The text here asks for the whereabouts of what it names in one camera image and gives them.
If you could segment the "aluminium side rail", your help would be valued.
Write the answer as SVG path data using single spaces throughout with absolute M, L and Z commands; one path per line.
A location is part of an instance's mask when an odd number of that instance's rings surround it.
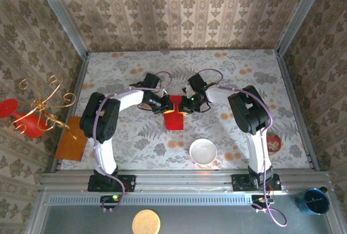
M 76 101 L 75 101 L 75 103 L 72 106 L 70 106 L 68 108 L 68 111 L 67 111 L 67 114 L 66 114 L 66 119 L 65 119 L 66 123 L 68 123 L 70 117 L 75 115 L 75 112 L 76 112 L 77 103 L 78 103 L 78 100 L 79 100 L 79 97 L 80 97 L 80 93 L 81 93 L 81 90 L 82 90 L 82 84 L 83 84 L 83 81 L 84 81 L 84 78 L 85 78 L 85 75 L 86 75 L 86 72 L 87 72 L 87 67 L 88 67 L 88 64 L 89 64 L 89 57 L 88 56 L 89 56 L 89 52 L 86 52 L 86 57 L 82 59 L 81 68 L 79 70 L 78 78 L 76 80 L 76 83 L 75 83 L 75 86 L 74 86 L 74 92 L 73 92 L 76 95 Z M 58 145 L 61 143 L 62 138 L 63 138 L 63 134 L 66 131 L 67 131 L 66 128 L 62 129 L 62 133 L 61 133 L 61 136 L 59 138 Z M 50 173 L 55 173 L 57 171 L 57 168 L 58 168 L 60 163 L 61 163 L 61 159 L 54 158 L 53 162 L 52 162 L 52 166 L 51 166 L 49 172 Z
M 310 136 L 309 136 L 309 133 L 303 118 L 303 114 L 301 112 L 301 109 L 297 100 L 297 96 L 295 94 L 295 90 L 292 85 L 290 74 L 287 70 L 284 58 L 277 51 L 275 51 L 275 53 L 277 56 L 277 62 L 281 71 L 282 79 L 286 87 L 287 95 L 291 103 L 293 115 L 295 117 L 295 121 L 298 127 L 298 132 L 300 134 L 301 141 L 306 151 L 307 160 L 309 161 L 310 167 L 312 169 L 314 169 L 315 171 L 320 171 L 319 163 L 315 155 L 314 148 L 311 143 L 311 139 L 310 139 Z

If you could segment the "aluminium frame post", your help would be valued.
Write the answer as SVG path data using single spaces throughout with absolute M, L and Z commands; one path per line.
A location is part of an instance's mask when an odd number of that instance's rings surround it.
M 81 36 L 79 34 L 76 24 L 73 23 L 72 18 L 70 17 L 67 7 L 63 5 L 62 0 L 47 0 L 51 9 L 55 13 L 57 19 L 61 23 L 64 31 L 71 40 L 75 50 L 81 57 L 82 61 L 85 62 L 88 57 L 88 50 L 84 45 Z
M 291 18 L 277 47 L 277 54 L 283 56 L 309 13 L 315 0 L 300 0 L 298 7 Z

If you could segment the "aluminium frame cross rail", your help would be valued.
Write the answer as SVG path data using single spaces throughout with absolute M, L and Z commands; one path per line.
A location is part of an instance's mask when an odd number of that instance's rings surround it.
M 282 191 L 295 193 L 300 189 L 325 186 L 333 189 L 327 172 L 313 169 L 276 169 Z M 229 194 L 233 191 L 232 175 L 246 174 L 246 170 L 232 169 L 139 169 L 120 170 L 119 175 L 135 175 L 135 193 L 142 194 Z M 58 170 L 44 173 L 41 188 L 61 193 L 83 193 L 87 191 L 92 170 Z

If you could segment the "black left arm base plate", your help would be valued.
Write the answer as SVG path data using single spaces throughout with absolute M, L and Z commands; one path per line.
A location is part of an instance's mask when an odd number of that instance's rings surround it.
M 118 179 L 123 183 L 125 192 L 134 192 L 136 186 L 135 175 L 119 175 Z M 87 190 L 89 192 L 122 192 L 118 181 L 104 175 L 91 175 Z

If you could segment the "red vase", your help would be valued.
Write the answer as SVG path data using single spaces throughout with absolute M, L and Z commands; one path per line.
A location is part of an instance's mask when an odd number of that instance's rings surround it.
M 39 138 L 55 126 L 53 118 L 45 112 L 45 105 L 34 101 L 31 110 L 24 113 L 18 113 L 19 101 L 16 99 L 6 99 L 0 102 L 0 118 L 12 117 L 14 120 L 9 126 L 9 131 L 25 134 L 30 138 Z

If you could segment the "white bowl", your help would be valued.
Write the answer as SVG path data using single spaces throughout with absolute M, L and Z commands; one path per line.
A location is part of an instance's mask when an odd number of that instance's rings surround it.
M 189 155 L 196 164 L 207 166 L 215 161 L 217 149 L 212 141 L 200 138 L 190 145 Z

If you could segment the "round cork coaster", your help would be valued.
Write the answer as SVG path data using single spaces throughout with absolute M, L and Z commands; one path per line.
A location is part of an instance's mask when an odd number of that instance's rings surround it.
M 161 222 L 153 210 L 139 211 L 132 221 L 133 234 L 158 234 Z

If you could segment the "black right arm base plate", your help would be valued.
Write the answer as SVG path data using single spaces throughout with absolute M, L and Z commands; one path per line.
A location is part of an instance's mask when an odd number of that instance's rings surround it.
M 231 175 L 232 187 L 234 192 L 250 192 L 263 191 L 263 184 L 257 184 L 256 179 L 253 179 L 249 174 L 233 174 Z M 281 182 L 278 174 L 274 174 L 266 181 L 266 191 L 269 190 L 281 191 Z

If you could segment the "floral tablecloth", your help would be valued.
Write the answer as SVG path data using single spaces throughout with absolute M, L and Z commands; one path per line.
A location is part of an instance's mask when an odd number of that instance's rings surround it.
M 169 94 L 180 95 L 196 72 L 208 83 L 254 86 L 273 116 L 270 132 L 282 141 L 281 149 L 270 155 L 273 167 L 309 167 L 272 49 L 92 53 L 75 113 L 82 115 L 93 92 L 118 92 L 142 81 L 147 73 L 157 73 Z M 199 138 L 216 146 L 217 157 L 210 168 L 247 168 L 246 135 L 236 125 L 230 106 L 215 103 L 207 112 L 186 115 L 182 131 L 168 131 L 163 116 L 147 108 L 122 111 L 112 140 L 114 159 L 120 169 L 195 169 L 189 148 Z

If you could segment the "red paper sheet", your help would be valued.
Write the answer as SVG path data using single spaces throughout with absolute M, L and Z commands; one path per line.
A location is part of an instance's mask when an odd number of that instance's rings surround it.
M 173 103 L 173 111 L 164 113 L 165 127 L 168 130 L 183 130 L 184 129 L 184 116 L 179 113 L 178 106 L 182 101 L 182 96 L 171 95 L 170 100 Z

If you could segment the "grey metal shelf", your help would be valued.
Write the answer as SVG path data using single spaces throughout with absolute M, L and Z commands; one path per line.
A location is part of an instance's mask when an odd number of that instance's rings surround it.
M 40 195 L 25 234 L 133 234 L 132 221 L 141 210 L 153 210 L 160 218 L 158 234 L 347 234 L 347 225 L 335 198 L 328 213 L 308 215 L 299 211 L 293 195 L 278 195 L 273 215 L 247 206 L 129 206 L 104 211 L 101 205 L 49 206 L 54 193 Z

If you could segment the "dark blue mug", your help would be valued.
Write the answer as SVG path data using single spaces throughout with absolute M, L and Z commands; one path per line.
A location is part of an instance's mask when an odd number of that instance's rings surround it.
M 330 209 L 327 188 L 309 188 L 295 196 L 295 204 L 299 211 L 309 215 L 326 214 Z

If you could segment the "red patterned round disc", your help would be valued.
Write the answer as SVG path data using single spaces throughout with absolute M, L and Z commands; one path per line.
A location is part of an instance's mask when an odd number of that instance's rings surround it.
M 266 140 L 267 140 L 267 150 L 269 154 L 275 154 L 281 149 L 282 141 L 277 134 L 273 132 L 268 132 L 266 134 Z

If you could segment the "orange wooden board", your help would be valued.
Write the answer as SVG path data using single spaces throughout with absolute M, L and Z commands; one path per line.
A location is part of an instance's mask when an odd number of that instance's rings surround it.
M 65 129 L 57 150 L 56 159 L 81 161 L 88 138 L 80 128 L 81 117 L 71 116 L 68 120 L 68 129 Z

